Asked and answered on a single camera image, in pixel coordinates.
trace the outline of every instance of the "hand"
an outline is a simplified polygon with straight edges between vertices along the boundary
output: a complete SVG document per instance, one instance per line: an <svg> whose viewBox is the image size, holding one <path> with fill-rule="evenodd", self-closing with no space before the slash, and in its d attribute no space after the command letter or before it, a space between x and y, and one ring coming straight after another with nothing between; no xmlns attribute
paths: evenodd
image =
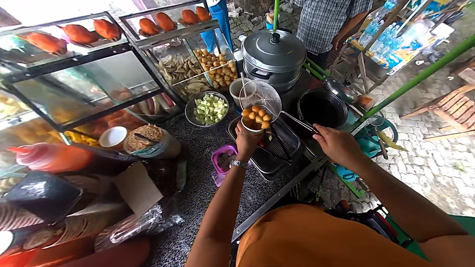
<svg viewBox="0 0 475 267"><path fill-rule="evenodd" d="M348 132L335 130L314 124L314 127L322 136L313 135L323 149L323 152L336 163L354 171L355 168L364 165L371 159L366 156L356 142L353 135Z"/></svg>
<svg viewBox="0 0 475 267"><path fill-rule="evenodd" d="M338 47L339 42L340 42L340 38L335 36L335 38L333 38L333 41L332 41L332 44L333 44L332 50L333 51L338 51L339 50L339 47Z"/></svg>
<svg viewBox="0 0 475 267"><path fill-rule="evenodd" d="M236 127L236 144L237 144L237 157L239 161L249 161L256 150L257 143L262 139L262 134L251 135L251 133L244 128L242 123L239 121Z"/></svg>

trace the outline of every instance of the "wooden chair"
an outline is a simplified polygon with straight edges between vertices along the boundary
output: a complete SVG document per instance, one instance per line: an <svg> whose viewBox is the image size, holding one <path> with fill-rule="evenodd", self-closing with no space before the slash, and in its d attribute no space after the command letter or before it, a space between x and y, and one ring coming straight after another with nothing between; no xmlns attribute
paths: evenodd
<svg viewBox="0 0 475 267"><path fill-rule="evenodd" d="M424 141L475 135L475 98L471 97L470 99L466 95L467 92L470 92L473 89L475 89L475 86L473 85L460 87L457 90L423 104L413 112L401 116L401 119L407 119L432 110L435 114L450 124L450 126L440 128L440 130L446 131L457 129L459 131L458 133L424 138Z"/></svg>

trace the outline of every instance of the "wristwatch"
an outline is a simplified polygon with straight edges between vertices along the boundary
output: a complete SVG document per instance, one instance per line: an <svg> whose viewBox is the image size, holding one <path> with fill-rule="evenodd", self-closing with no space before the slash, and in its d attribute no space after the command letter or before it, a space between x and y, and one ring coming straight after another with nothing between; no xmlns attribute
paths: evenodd
<svg viewBox="0 0 475 267"><path fill-rule="evenodd" d="M242 161L233 160L233 161L231 161L231 163L229 164L229 168L231 168L233 165L234 165L234 166L243 167L244 169L247 170L247 162L242 162Z"/></svg>

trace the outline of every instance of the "glass bowl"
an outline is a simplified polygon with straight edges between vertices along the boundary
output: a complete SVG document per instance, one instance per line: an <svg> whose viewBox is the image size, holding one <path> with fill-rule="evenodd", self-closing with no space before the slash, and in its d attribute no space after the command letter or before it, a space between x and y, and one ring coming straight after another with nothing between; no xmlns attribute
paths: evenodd
<svg viewBox="0 0 475 267"><path fill-rule="evenodd" d="M195 114L193 114L193 110L195 109L196 107L196 103L195 103L195 99L203 99L203 97L205 96L205 94L209 94L209 95L213 95L213 96L217 96L221 99L224 100L224 103L228 105L228 109L226 110L226 113L224 113L224 116L223 118L215 123L215 124L212 124L212 125L203 125L201 124L201 122L199 122L197 119L196 119L196 116ZM215 126L217 124L219 124L220 122L222 122L224 120L224 118L226 117L226 115L228 114L229 112L229 103L228 103L228 100L224 97L224 95L220 94L220 93L217 93L217 92L213 92L213 91L206 91L206 92L201 92L197 95L195 95L192 99L190 99L188 101L188 103L186 104L186 107L185 107L185 116L186 116L186 119L193 125L196 125L198 127L211 127L211 126Z"/></svg>

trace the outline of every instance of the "blue pants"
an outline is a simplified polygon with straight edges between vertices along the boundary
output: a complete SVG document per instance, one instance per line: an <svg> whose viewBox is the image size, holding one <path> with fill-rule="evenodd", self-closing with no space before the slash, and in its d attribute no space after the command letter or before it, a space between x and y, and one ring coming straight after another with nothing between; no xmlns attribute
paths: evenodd
<svg viewBox="0 0 475 267"><path fill-rule="evenodd" d="M233 49L233 43L231 41L231 28L229 27L229 17L228 17L228 8L226 7L226 0L221 0L217 5L209 7L209 12L212 15L213 19L217 19L219 22L219 28L228 42L228 46L231 51ZM201 33L201 38L206 43L206 48L209 52L214 51L216 47L213 33L209 30Z"/></svg>

